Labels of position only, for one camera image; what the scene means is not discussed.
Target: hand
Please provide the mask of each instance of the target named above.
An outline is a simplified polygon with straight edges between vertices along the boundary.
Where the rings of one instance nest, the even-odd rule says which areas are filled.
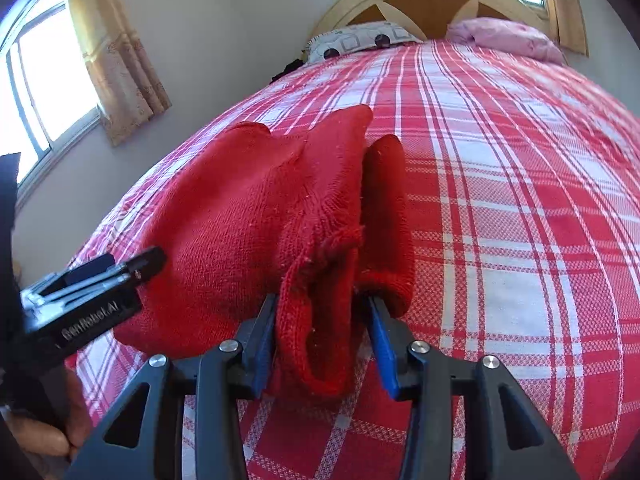
[[[66,434],[58,428],[23,416],[5,415],[6,424],[20,447],[27,452],[68,456],[73,460],[94,428],[82,396],[82,383],[73,370],[65,369],[69,397],[69,418]]]

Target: folded red fabric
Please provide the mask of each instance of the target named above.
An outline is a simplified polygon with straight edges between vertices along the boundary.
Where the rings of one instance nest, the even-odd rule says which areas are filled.
[[[168,261],[142,288],[142,312],[117,327],[116,338],[174,359],[201,354],[279,292],[276,389],[343,394],[359,330],[354,287],[384,294],[399,315],[414,277],[397,139],[381,139],[373,155],[369,149],[364,168],[374,176],[363,179],[371,118],[359,105],[288,136],[257,123],[220,133],[165,189],[142,233],[141,247],[162,247]],[[398,175],[387,180],[391,169]]]

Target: pillow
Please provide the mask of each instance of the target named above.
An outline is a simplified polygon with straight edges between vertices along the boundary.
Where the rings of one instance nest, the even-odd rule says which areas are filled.
[[[311,64],[368,48],[388,48],[409,41],[422,43],[396,23],[359,23],[319,34],[306,44],[304,52],[309,53],[307,63]]]
[[[508,20],[474,18],[451,23],[446,39],[532,57],[538,61],[566,64],[560,49],[545,34],[529,25]]]

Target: blue gripper pad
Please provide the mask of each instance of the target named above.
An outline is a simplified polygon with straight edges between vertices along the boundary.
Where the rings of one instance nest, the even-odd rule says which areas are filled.
[[[258,343],[258,351],[255,357],[255,375],[251,388],[254,391],[256,399],[260,398],[262,391],[267,386],[269,376],[271,374],[271,364],[273,363],[274,351],[274,324],[275,311],[271,312],[267,324],[262,334],[262,338]]]
[[[400,383],[396,370],[396,356],[393,352],[389,336],[385,325],[380,318],[380,314],[375,307],[371,309],[371,326],[369,327],[369,338],[373,355],[376,357],[380,380],[385,390],[393,400],[398,400],[400,395]]]

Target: pink pillow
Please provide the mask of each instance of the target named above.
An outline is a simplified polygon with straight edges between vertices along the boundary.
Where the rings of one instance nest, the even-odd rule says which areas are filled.
[[[474,18],[451,23],[446,38],[454,43],[494,48],[508,54],[564,65],[564,56],[545,34],[522,23]]]

